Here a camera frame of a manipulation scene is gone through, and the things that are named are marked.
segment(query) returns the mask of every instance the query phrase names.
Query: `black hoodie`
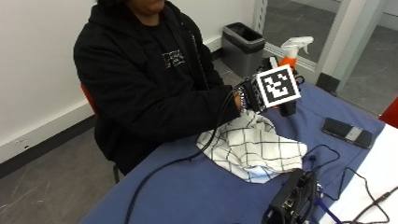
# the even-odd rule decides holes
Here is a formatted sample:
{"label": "black hoodie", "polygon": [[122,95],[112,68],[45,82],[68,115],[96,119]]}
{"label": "black hoodie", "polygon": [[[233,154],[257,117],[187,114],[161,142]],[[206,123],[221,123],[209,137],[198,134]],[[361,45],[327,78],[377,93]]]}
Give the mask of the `black hoodie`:
{"label": "black hoodie", "polygon": [[[96,141],[124,174],[161,143],[214,128],[231,90],[222,85],[194,22],[169,2],[161,13],[195,83],[193,91],[169,94],[160,46],[124,4],[92,8],[74,45],[78,79],[97,111]],[[221,123],[237,117],[231,100]]]}

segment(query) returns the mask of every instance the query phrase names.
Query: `table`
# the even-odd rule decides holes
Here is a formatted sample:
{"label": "table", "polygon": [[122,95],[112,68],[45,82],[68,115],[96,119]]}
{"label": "table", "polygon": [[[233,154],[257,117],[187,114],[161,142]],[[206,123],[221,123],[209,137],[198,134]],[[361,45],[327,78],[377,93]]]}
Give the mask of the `table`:
{"label": "table", "polygon": [[[369,181],[370,193],[375,199],[398,186],[396,168],[394,166],[398,158],[396,141],[398,130],[386,125],[375,140],[373,149],[357,170],[357,173]],[[331,205],[330,209],[341,220],[351,220],[370,203],[371,199],[366,193],[365,181],[355,176],[350,180],[341,199]],[[383,210],[388,214],[390,223],[398,223],[396,203],[398,191],[380,203]],[[386,217],[380,210],[373,206],[359,220],[369,223],[384,221]],[[319,223],[333,224],[334,222],[329,216],[323,216]]]}
{"label": "table", "polygon": [[[374,136],[382,135],[383,139],[388,139],[390,133],[396,135],[398,130],[388,130],[384,134],[386,124],[382,121],[357,110],[311,84],[302,84],[301,90],[302,97],[297,100],[297,113],[293,116],[282,118],[274,109],[270,109],[265,116],[274,123],[278,135],[303,142],[309,149],[323,144],[338,151],[339,160],[317,172],[325,191],[337,196],[345,168],[347,166],[354,170],[359,168],[358,172],[366,173],[369,168],[361,164],[369,160],[369,156],[373,157],[373,154],[378,155],[374,158],[379,158],[382,154],[378,153],[379,147],[377,146],[380,143],[375,141],[374,148],[366,150],[326,135],[319,131],[323,118],[330,117],[346,121],[373,132]],[[191,136],[161,145],[105,195],[81,223],[124,223],[126,207],[142,178],[160,165],[198,152],[195,140],[197,136]],[[311,164],[305,161],[303,169],[310,169],[311,165],[322,164],[337,157],[325,147],[319,147],[313,155],[315,162]],[[392,163],[383,169],[390,170],[391,165]],[[130,223],[259,223],[269,203],[287,177],[289,174],[283,174],[265,184],[251,184],[227,173],[203,155],[199,155],[193,161],[166,167],[148,181],[138,196]],[[341,202],[334,203],[325,199],[325,204],[331,206],[331,210],[343,210],[342,208],[351,200],[358,200],[355,204],[362,204],[362,207],[367,205],[367,202],[363,203],[359,199],[350,198],[349,190],[358,189],[361,185],[350,183],[351,177],[353,174],[347,174],[343,181],[343,188],[347,185],[349,188],[343,191]],[[386,175],[386,179],[388,178],[391,178],[391,173]],[[337,214],[345,216],[345,211],[341,210]],[[357,212],[353,212],[350,216],[346,214],[347,219],[354,218],[355,214]],[[327,223],[327,221],[331,223],[318,207],[313,210],[313,220],[322,220],[319,223]]]}

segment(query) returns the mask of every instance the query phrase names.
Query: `white wall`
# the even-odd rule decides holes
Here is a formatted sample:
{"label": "white wall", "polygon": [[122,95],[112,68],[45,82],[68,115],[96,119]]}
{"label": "white wall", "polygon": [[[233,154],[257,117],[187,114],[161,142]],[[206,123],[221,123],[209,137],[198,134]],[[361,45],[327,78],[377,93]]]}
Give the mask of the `white wall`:
{"label": "white wall", "polygon": [[[213,49],[219,48],[223,25],[251,23],[253,2],[173,1],[197,22],[205,43],[215,41]],[[94,0],[0,1],[0,162],[92,115],[72,47],[93,4]]]}
{"label": "white wall", "polygon": [[384,12],[398,16],[398,1],[387,0]]}

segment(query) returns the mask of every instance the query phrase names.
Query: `black phone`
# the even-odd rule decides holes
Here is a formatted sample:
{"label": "black phone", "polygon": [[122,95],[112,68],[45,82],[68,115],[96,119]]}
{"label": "black phone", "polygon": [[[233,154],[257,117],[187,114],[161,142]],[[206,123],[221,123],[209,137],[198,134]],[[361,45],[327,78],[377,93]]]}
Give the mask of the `black phone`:
{"label": "black phone", "polygon": [[341,120],[325,118],[322,131],[362,148],[371,148],[371,132],[350,125]]}

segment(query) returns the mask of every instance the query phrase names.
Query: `person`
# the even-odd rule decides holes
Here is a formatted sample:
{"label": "person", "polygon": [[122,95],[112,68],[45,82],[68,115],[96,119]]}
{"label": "person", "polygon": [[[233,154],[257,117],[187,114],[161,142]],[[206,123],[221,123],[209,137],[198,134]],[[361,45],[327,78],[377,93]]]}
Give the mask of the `person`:
{"label": "person", "polygon": [[[124,173],[160,144],[213,130],[222,84],[199,28],[164,0],[98,0],[73,48],[94,104],[94,139]],[[221,123],[239,116],[238,94]]]}

